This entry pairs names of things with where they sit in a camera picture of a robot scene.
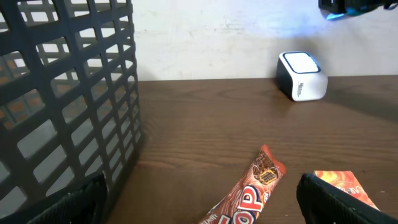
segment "brown wooden surface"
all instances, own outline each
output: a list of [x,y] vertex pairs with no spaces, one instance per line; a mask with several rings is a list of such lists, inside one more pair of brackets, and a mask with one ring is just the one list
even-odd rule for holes
[[295,103],[273,79],[140,82],[146,144],[108,223],[196,223],[262,144],[287,167],[256,223],[304,223],[304,172],[352,170],[398,218],[398,76],[334,77]]

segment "black plastic basket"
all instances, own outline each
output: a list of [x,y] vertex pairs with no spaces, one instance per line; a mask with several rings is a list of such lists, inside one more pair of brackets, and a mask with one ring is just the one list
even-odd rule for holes
[[0,218],[93,172],[108,207],[142,130],[130,0],[0,0]]

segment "orange packet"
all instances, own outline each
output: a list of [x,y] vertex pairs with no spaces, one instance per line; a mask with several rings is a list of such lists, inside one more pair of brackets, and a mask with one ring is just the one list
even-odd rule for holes
[[373,208],[378,208],[368,197],[365,190],[362,188],[359,181],[356,179],[351,171],[318,171],[316,170],[314,174],[328,182],[329,184],[335,186],[336,188],[346,192],[347,194],[353,196],[354,198],[362,201],[363,203],[372,206]]
[[285,173],[285,165],[263,145],[238,183],[199,224],[253,224]]

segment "small white speaker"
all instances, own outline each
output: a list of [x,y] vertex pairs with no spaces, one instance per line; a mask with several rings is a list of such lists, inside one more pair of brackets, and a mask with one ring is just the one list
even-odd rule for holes
[[276,80],[279,88],[294,101],[319,100],[328,86],[328,77],[306,52],[281,53]]

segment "wall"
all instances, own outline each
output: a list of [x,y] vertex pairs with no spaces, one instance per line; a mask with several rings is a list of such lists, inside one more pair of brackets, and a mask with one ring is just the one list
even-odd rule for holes
[[339,22],[317,0],[135,0],[140,80],[263,78],[304,50],[329,76],[398,74],[398,9]]

